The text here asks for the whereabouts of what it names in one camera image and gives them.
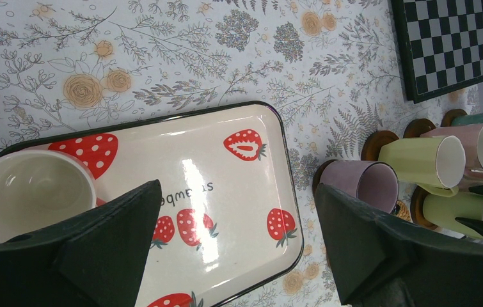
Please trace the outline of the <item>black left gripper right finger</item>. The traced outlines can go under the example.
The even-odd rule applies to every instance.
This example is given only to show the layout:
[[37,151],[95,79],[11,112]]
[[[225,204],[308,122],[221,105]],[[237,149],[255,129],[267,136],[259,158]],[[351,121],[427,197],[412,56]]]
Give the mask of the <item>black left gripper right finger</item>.
[[319,184],[338,297],[352,306],[483,306],[483,244],[436,233]]

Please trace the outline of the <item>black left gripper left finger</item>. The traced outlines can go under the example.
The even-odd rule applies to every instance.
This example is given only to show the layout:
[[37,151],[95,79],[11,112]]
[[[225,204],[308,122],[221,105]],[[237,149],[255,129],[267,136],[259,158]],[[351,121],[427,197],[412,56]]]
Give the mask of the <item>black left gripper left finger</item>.
[[0,306],[134,306],[161,198],[149,181],[0,243]]

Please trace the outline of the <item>white cup pink front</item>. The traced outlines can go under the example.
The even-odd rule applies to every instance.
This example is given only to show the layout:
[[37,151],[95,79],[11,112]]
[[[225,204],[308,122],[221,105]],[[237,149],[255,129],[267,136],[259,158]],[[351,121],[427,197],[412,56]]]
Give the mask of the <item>white cup pink front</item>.
[[420,137],[455,136],[465,151],[464,175],[483,179],[483,123],[454,127],[439,127],[423,133]]

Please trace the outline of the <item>white cup yellow handle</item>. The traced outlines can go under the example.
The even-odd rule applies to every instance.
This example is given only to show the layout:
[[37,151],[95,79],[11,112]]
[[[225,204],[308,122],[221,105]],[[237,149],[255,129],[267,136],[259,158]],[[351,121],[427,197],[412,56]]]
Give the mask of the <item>white cup yellow handle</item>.
[[399,139],[384,145],[378,160],[390,165],[400,181],[442,197],[459,192],[466,166],[465,150],[455,136]]

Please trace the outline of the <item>brown ridged wooden coaster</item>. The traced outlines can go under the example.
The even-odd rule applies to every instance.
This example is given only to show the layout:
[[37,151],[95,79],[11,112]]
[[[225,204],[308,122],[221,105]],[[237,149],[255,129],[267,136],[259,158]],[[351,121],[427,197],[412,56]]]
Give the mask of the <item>brown ridged wooden coaster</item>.
[[423,213],[424,200],[428,195],[430,195],[430,193],[428,193],[425,189],[422,189],[420,186],[415,188],[411,197],[410,214],[414,224],[429,230],[435,230],[438,228],[438,226],[428,221],[424,217]]

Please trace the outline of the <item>purple cup dark handle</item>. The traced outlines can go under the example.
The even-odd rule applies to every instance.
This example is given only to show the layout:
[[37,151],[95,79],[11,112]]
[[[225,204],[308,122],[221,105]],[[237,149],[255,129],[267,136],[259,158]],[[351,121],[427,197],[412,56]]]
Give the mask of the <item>purple cup dark handle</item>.
[[327,166],[319,184],[337,189],[390,213],[399,195],[396,172],[385,162],[336,160]]

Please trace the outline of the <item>cream tray with black rim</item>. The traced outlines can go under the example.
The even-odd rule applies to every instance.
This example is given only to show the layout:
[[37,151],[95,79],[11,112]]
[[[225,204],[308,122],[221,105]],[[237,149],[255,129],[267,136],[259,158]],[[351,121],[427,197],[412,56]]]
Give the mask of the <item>cream tray with black rim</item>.
[[136,306],[221,306],[289,272],[303,235],[283,125],[261,102],[9,146],[77,157],[103,201],[150,180],[161,209]]

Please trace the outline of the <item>black white chessboard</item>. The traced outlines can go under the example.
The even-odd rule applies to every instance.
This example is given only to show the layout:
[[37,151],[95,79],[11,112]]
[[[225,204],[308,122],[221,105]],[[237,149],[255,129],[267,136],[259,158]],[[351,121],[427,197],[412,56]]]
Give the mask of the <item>black white chessboard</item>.
[[392,1],[406,98],[483,82],[483,0]]

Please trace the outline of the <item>woven rattan coaster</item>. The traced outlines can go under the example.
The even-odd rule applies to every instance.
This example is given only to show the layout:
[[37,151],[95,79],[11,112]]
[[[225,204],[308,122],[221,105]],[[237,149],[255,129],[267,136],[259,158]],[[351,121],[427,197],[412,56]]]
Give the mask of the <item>woven rattan coaster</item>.
[[397,216],[407,222],[412,222],[409,207],[402,201],[397,200],[392,215]]

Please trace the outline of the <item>white cup green body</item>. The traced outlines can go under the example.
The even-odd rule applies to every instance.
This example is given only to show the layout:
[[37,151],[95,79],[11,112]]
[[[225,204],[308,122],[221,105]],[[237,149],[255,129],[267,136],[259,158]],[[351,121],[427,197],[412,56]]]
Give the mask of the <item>white cup green body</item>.
[[424,218],[429,222],[471,238],[482,239],[479,233],[457,222],[457,217],[483,221],[483,195],[458,192],[453,197],[428,195],[423,202]]

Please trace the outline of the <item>dark walnut coaster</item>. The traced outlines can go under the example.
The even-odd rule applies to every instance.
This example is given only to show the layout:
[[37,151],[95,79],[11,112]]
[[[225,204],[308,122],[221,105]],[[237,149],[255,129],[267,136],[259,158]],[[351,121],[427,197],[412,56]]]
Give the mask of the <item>dark walnut coaster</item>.
[[329,164],[331,164],[332,162],[335,162],[336,159],[330,159],[326,162],[324,162],[323,164],[321,164],[317,171],[315,172],[314,176],[313,176],[313,180],[312,180],[312,193],[315,194],[316,192],[316,189],[321,181],[321,176],[322,176],[322,173],[324,172],[324,170],[327,168],[327,166]]

